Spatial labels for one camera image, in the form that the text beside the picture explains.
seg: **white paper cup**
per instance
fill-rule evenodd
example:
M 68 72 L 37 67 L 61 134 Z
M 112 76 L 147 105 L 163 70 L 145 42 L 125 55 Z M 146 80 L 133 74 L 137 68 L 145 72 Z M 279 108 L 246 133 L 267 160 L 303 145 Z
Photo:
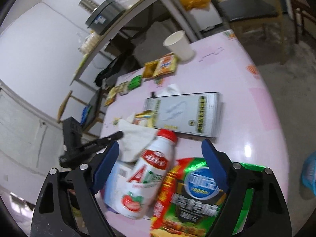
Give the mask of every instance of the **white paper cup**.
M 194 56 L 194 51 L 183 30 L 168 36 L 163 46 L 174 52 L 181 61 L 188 61 Z

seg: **blue packaging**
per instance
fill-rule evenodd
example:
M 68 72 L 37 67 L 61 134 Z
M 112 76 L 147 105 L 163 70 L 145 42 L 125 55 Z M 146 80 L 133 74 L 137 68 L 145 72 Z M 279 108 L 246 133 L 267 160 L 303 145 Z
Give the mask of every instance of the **blue packaging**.
M 302 182 L 312 190 L 316 196 L 316 151 L 314 151 L 304 162 L 302 169 Z

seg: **blue plastic bag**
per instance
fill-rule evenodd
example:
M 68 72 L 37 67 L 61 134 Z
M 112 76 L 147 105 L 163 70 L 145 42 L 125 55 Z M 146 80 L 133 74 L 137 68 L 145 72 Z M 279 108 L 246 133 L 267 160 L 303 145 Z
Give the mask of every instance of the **blue plastic bag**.
M 83 108 L 82 115 L 81 115 L 81 122 L 80 122 L 81 125 L 83 125 L 86 122 L 90 109 L 91 109 L 90 104 L 86 105 Z
M 301 177 L 303 184 L 316 196 L 316 151 L 305 160 Z

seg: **chair leg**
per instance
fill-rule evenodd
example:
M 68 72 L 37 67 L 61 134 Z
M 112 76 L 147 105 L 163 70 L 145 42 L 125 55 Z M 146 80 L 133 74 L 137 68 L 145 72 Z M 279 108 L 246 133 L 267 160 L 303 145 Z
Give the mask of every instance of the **chair leg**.
M 284 23 L 283 19 L 280 22 L 280 34 L 281 34 L 281 65 L 285 63 L 285 42 L 284 42 Z
M 267 30 L 265 28 L 265 24 L 262 24 L 264 39 L 267 39 Z
M 297 26 L 297 15 L 296 15 L 296 8 L 292 4 L 292 13 L 293 13 L 293 20 L 294 20 L 294 29 L 295 29 L 295 43 L 298 43 L 298 26 Z
M 233 23 L 230 23 L 229 24 L 230 28 L 234 31 L 236 37 L 238 40 L 240 40 L 240 31 L 239 31 L 239 28 L 236 27 Z
M 302 22 L 302 36 L 305 35 L 305 23 L 304 23 L 304 16 L 301 14 L 301 22 Z

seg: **metal screw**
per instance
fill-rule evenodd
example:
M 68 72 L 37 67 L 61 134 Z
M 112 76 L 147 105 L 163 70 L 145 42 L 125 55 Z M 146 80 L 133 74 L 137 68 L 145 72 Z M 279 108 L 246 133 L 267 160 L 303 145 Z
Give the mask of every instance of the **metal screw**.
M 49 174 L 53 175 L 57 172 L 57 169 L 55 168 L 52 168 L 50 171 L 49 171 Z
M 85 170 L 88 168 L 88 164 L 84 163 L 84 164 L 81 164 L 80 167 L 79 167 L 81 170 Z
M 268 175 L 271 175 L 271 174 L 272 174 L 272 169 L 266 167 L 266 168 L 264 169 L 264 172 L 265 172 L 266 174 L 268 174 Z
M 235 162 L 235 163 L 233 163 L 233 168 L 234 169 L 241 169 L 241 164 Z

